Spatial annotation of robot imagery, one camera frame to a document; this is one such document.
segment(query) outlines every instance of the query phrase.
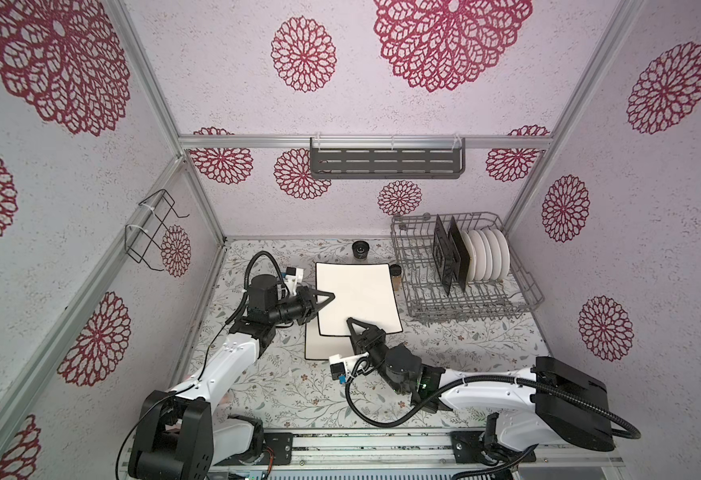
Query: small cup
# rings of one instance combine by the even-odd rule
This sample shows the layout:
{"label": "small cup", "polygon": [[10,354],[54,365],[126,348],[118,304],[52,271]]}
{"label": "small cup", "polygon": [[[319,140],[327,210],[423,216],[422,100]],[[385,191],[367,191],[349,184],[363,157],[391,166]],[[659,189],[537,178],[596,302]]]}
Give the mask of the small cup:
{"label": "small cup", "polygon": [[358,260],[363,260],[369,254],[369,244],[363,240],[353,242],[353,256]]}
{"label": "small cup", "polygon": [[401,289],[401,265],[390,265],[388,270],[390,270],[390,282],[393,283],[393,291],[397,292]]}

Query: dish rack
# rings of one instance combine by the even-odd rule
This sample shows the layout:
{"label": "dish rack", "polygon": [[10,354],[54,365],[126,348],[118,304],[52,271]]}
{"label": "dish rack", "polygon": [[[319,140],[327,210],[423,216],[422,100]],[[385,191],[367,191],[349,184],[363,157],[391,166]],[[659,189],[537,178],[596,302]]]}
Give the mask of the dish rack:
{"label": "dish rack", "polygon": [[[445,224],[454,217],[460,231],[480,230],[487,226],[503,230],[499,215],[491,212],[441,215]],[[505,280],[469,282],[465,292],[456,281],[447,296],[439,281],[432,258],[435,215],[394,216],[390,226],[396,263],[403,269],[403,293],[406,309],[413,319],[444,322],[468,318],[518,317],[533,312],[542,303],[537,283],[524,268],[512,245],[510,274]]]}

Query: zip tie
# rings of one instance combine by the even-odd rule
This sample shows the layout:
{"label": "zip tie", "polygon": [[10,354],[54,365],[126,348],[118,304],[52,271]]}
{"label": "zip tie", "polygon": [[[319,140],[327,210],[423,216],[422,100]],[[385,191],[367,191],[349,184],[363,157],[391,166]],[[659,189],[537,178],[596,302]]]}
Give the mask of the zip tie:
{"label": "zip tie", "polygon": [[134,226],[134,228],[138,228],[138,229],[142,230],[146,235],[150,235],[150,234],[151,234],[150,232],[148,232],[147,230],[145,230],[144,228],[142,228],[142,227],[139,226],[139,225],[129,224],[129,225],[127,225],[127,226]]}

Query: black cable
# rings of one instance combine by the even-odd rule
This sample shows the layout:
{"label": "black cable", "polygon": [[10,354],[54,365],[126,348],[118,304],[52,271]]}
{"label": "black cable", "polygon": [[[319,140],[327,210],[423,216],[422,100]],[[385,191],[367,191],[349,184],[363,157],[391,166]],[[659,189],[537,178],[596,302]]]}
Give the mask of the black cable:
{"label": "black cable", "polygon": [[241,301],[238,303],[238,306],[236,307],[236,310],[233,311],[233,313],[230,314],[227,320],[225,320],[225,323],[222,324],[220,327],[220,330],[217,332],[217,335],[214,336],[214,338],[209,342],[209,345],[207,345],[207,351],[204,354],[204,364],[202,365],[202,370],[201,373],[198,374],[197,380],[201,380],[204,372],[206,371],[206,365],[207,362],[209,361],[209,352],[211,350],[211,346],[214,344],[214,341],[217,340],[217,338],[220,336],[223,330],[225,330],[225,327],[230,325],[230,323],[235,322],[238,320],[243,314],[244,311],[246,311],[247,307],[247,299],[249,298],[249,295],[247,294],[247,289],[249,288],[249,274],[251,274],[252,267],[254,267],[254,264],[257,263],[259,258],[261,256],[267,256],[268,259],[270,259],[270,263],[273,264],[273,267],[276,269],[277,278],[278,282],[281,284],[281,286],[286,290],[286,296],[284,298],[289,297],[289,289],[287,288],[287,283],[284,282],[284,276],[281,275],[281,269],[278,266],[278,262],[276,259],[273,257],[273,255],[270,254],[270,252],[266,252],[265,250],[260,250],[254,256],[252,256],[251,260],[249,260],[249,264],[247,265],[247,269],[244,271],[244,294],[241,296]]}
{"label": "black cable", "polygon": [[496,467],[482,468],[480,470],[468,470],[466,472],[456,473],[451,476],[451,480],[460,480],[461,478],[467,477],[482,477],[484,475],[489,476],[494,475],[496,473],[504,472],[505,470],[510,470],[511,468],[521,463],[523,459],[526,458],[526,456],[534,452],[535,448],[537,448],[537,445],[538,444],[526,447],[523,452],[519,453],[518,456],[513,458],[510,462],[503,463],[502,465],[498,465]]}
{"label": "black cable", "polygon": [[348,406],[350,407],[353,412],[360,417],[362,420],[364,420],[366,423],[369,423],[372,426],[378,427],[378,428],[392,428],[392,427],[397,427],[399,425],[402,425],[404,422],[412,418],[419,410],[422,409],[428,402],[430,402],[433,398],[439,397],[443,392],[446,392],[447,390],[453,389],[456,386],[460,385],[467,385],[468,383],[475,383],[475,382],[503,382],[503,383],[515,383],[518,385],[523,385],[523,386],[528,386],[533,389],[540,390],[542,392],[548,393],[550,395],[556,396],[558,398],[561,398],[562,400],[571,403],[574,406],[577,406],[583,410],[588,410],[590,412],[593,412],[599,416],[602,416],[620,427],[624,428],[624,430],[618,430],[613,428],[611,433],[613,436],[617,437],[623,437],[623,438],[631,438],[633,440],[639,439],[641,437],[641,432],[638,431],[638,428],[635,428],[632,424],[630,424],[627,420],[618,417],[614,415],[614,413],[609,412],[605,408],[601,408],[595,403],[591,403],[584,398],[580,398],[576,395],[572,395],[571,393],[566,393],[561,389],[558,389],[554,386],[549,386],[546,385],[545,383],[540,383],[540,382],[535,382],[533,380],[528,380],[528,379],[522,379],[518,377],[513,377],[513,376],[507,376],[507,375],[474,375],[474,376],[467,376],[464,377],[460,380],[455,380],[454,382],[449,382],[443,387],[440,387],[439,389],[435,390],[433,393],[428,395],[426,398],[422,399],[420,403],[417,405],[413,406],[411,410],[409,410],[403,417],[394,420],[392,422],[377,422],[376,420],[373,420],[372,418],[369,418],[365,416],[361,411],[355,407],[353,404],[353,400],[350,398],[350,384],[353,382],[353,379],[355,378],[355,374],[358,370],[358,366],[361,363],[361,360],[363,359],[358,359],[357,362],[355,362],[355,367],[353,368],[353,371],[351,372],[350,378],[347,380],[345,383],[345,398],[348,402]]}
{"label": "black cable", "polygon": [[134,432],[134,430],[140,425],[140,422],[142,422],[142,420],[144,420],[144,418],[146,416],[148,416],[148,413],[150,413],[153,410],[153,408],[156,408],[157,405],[161,405],[164,400],[168,400],[169,398],[172,398],[173,396],[177,396],[183,392],[187,392],[188,390],[192,389],[193,387],[195,387],[195,384],[189,386],[187,389],[180,390],[179,392],[173,392],[171,395],[165,396],[161,400],[158,400],[153,405],[151,405],[151,408],[148,408],[145,411],[145,413],[143,413],[142,416],[140,416],[140,419],[137,420],[137,423],[135,423],[134,426],[132,427],[132,429],[129,430],[129,433],[126,434],[126,438],[124,438],[124,441],[121,442],[121,447],[118,449],[118,454],[115,456],[115,480],[121,480],[118,477],[118,463],[121,461],[121,454],[124,451],[124,446],[126,445],[126,442],[129,440],[129,437],[132,435],[132,432]]}

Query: stacked white plates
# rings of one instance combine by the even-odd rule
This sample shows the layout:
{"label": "stacked white plates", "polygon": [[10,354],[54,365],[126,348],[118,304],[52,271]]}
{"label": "stacked white plates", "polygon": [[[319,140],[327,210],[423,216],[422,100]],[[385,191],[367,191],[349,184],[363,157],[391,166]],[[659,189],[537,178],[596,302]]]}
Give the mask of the stacked white plates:
{"label": "stacked white plates", "polygon": [[460,232],[470,254],[468,281],[504,280],[510,271],[510,250],[496,228]]}

